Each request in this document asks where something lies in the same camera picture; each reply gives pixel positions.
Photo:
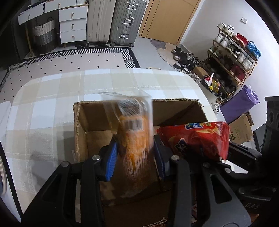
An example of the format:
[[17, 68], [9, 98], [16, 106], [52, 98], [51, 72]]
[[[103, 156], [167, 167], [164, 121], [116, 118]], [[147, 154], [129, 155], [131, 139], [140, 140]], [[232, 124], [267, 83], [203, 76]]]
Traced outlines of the orange clear snack pack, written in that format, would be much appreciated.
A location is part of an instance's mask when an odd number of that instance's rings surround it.
[[122, 197], [132, 197], [157, 180], [152, 99], [141, 90], [131, 96], [113, 92], [100, 95], [120, 155]]

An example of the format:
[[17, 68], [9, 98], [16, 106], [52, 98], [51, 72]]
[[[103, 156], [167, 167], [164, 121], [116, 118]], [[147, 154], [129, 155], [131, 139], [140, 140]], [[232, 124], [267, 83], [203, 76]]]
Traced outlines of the red chip bag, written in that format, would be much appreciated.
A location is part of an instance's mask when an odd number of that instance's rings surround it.
[[176, 153], [184, 155], [192, 149], [209, 158], [223, 160], [228, 156], [229, 132], [226, 122], [187, 123], [157, 130], [163, 144]]

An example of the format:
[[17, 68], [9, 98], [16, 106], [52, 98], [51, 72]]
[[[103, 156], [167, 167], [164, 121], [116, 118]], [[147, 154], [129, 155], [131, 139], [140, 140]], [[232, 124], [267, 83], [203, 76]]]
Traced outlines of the brown cardboard SF box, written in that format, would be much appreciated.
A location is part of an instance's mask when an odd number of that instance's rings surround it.
[[[151, 129], [192, 122], [206, 122], [202, 105], [191, 99], [154, 99], [153, 123]], [[108, 145], [112, 137], [120, 144], [130, 139], [112, 111], [112, 101], [81, 101], [74, 103], [74, 132], [76, 162], [86, 161], [97, 154], [101, 147]], [[149, 176], [143, 185], [135, 184], [124, 171], [123, 158], [117, 156], [112, 179], [100, 184], [102, 201], [107, 206], [128, 202], [150, 184], [157, 181], [155, 162], [151, 161]]]

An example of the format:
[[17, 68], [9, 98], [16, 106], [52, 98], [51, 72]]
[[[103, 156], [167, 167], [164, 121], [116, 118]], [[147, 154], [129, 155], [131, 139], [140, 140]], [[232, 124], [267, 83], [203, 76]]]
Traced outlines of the cardboard box with cat face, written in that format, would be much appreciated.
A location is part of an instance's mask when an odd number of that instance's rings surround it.
[[231, 142], [241, 145], [252, 140], [253, 132], [246, 114], [231, 122], [229, 127], [229, 139]]

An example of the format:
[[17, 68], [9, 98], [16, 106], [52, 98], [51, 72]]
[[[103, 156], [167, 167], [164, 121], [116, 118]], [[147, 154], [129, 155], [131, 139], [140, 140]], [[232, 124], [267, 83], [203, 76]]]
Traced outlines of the purple bag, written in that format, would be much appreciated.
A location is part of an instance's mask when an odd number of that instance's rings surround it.
[[220, 110], [226, 122], [230, 124], [259, 103], [258, 96], [252, 87], [244, 85], [236, 95], [221, 106]]

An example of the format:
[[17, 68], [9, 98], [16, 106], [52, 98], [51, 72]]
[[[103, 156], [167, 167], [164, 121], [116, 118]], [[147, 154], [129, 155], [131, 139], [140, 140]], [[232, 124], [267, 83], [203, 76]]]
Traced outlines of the checkered tablecloth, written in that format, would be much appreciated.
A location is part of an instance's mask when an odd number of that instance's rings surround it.
[[139, 91], [153, 99], [155, 127], [179, 112], [179, 124], [217, 119], [197, 83], [178, 71], [76, 71], [32, 79], [20, 88], [9, 105], [1, 141], [22, 210], [62, 161], [80, 161], [110, 141], [106, 93], [132, 96]]

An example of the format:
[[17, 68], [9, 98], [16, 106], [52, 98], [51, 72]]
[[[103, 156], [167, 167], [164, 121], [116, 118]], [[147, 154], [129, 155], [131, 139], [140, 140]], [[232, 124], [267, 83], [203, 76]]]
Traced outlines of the wooden shoe rack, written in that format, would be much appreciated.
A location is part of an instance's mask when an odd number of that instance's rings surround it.
[[261, 54], [253, 41], [240, 33], [234, 34], [230, 26], [219, 28], [207, 58], [201, 61], [201, 67], [219, 84], [218, 91], [210, 89], [218, 104], [223, 105], [242, 88]]

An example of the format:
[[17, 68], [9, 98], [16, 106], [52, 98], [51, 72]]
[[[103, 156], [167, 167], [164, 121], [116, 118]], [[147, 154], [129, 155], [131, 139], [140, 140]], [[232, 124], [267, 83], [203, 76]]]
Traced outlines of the patterned floor rug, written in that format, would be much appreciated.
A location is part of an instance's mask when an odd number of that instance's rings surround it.
[[82, 48], [60, 51], [9, 66], [1, 82], [1, 102], [11, 101], [32, 79], [88, 69], [139, 68], [131, 48]]

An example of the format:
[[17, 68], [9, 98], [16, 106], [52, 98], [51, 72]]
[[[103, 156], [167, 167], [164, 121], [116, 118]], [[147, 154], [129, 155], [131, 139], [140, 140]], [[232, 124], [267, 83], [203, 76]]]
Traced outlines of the wooden door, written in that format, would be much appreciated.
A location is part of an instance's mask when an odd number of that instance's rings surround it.
[[178, 45], [200, 3], [199, 0], [148, 1], [140, 37]]

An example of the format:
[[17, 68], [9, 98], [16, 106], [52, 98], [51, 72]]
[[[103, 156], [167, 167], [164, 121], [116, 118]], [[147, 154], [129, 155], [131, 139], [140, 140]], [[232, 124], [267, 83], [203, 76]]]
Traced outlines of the silver suitcase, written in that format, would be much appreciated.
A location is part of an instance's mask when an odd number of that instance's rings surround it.
[[116, 1], [109, 39], [112, 47], [134, 46], [146, 6], [147, 1]]

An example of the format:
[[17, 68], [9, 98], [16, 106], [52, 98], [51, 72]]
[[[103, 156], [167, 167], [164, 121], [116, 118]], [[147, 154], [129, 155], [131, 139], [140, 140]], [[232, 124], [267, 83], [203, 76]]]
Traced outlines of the woven laundry basket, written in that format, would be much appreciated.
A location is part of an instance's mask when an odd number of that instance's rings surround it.
[[57, 47], [56, 23], [48, 17], [46, 23], [33, 28], [35, 50], [38, 54], [46, 54]]

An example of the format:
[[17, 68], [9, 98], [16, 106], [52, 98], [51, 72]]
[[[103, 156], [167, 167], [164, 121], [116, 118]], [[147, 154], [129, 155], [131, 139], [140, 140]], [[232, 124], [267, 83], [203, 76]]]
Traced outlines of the beige suitcase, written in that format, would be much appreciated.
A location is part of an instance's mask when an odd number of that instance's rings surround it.
[[86, 41], [110, 46], [110, 30], [116, 0], [91, 0], [88, 2]]

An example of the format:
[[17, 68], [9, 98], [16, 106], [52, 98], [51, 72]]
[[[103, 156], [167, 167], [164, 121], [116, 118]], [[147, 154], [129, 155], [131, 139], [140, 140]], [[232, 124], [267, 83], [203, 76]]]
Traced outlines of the white drawer desk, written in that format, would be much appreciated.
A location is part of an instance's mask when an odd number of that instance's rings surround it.
[[87, 20], [88, 1], [43, 1], [18, 16], [19, 25], [32, 22], [38, 35], [55, 29], [62, 45], [85, 41]]

